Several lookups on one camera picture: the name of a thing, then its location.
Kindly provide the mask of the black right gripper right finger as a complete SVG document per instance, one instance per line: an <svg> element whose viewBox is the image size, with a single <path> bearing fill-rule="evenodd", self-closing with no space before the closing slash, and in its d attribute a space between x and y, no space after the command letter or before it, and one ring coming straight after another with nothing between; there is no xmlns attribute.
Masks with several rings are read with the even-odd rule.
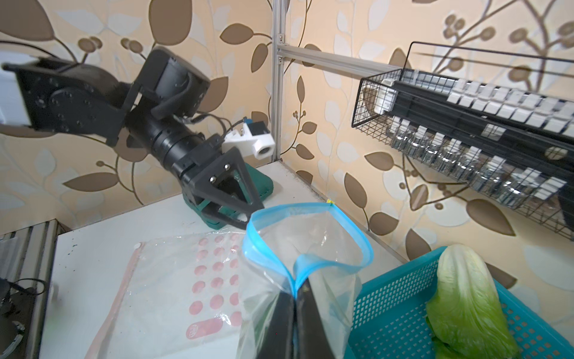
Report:
<svg viewBox="0 0 574 359"><path fill-rule="evenodd" d="M294 358L335 358L324 331L309 279L297 291L295 299L296 350Z"/></svg>

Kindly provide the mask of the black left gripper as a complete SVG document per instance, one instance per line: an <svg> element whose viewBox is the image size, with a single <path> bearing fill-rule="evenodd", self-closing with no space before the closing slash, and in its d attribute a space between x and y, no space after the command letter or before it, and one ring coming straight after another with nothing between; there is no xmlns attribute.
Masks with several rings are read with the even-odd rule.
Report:
<svg viewBox="0 0 574 359"><path fill-rule="evenodd" d="M222 153L220 135L206 138L171 115L155 118L143 106L127 115L126 128L177 179L190 208L208 227L245 230L251 215L264 208L239 150Z"/></svg>

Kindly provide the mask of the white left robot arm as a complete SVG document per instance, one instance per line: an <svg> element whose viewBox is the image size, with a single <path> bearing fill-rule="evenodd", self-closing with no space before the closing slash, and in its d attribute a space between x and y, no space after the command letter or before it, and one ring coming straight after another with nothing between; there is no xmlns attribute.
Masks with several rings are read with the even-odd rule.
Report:
<svg viewBox="0 0 574 359"><path fill-rule="evenodd" d="M1 54L1 100L21 115L19 127L96 135L109 147L126 130L177 179L203 218L244 229L263 203L243 155L225 149L220 135L190 129L204 118L199 108L213 85L161 46L132 83L89 64Z"/></svg>

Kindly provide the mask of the clear blue-zip zipper bag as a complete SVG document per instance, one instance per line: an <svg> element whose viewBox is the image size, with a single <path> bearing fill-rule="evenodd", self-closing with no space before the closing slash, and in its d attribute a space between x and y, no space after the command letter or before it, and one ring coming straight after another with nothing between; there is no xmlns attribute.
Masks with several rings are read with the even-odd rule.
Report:
<svg viewBox="0 0 574 359"><path fill-rule="evenodd" d="M345 355L361 270L374 260L365 234L333 203L293 203L255 212L242 240L239 358L256 358L280 293L312 287L335 358Z"/></svg>

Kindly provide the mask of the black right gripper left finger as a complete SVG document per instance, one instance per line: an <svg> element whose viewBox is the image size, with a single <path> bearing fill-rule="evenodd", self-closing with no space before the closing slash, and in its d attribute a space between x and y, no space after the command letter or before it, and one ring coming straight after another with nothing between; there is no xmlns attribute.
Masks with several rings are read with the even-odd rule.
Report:
<svg viewBox="0 0 574 359"><path fill-rule="evenodd" d="M280 293L275 301L271 319L263 330L262 343L256 358L293 358L295 300L291 294Z"/></svg>

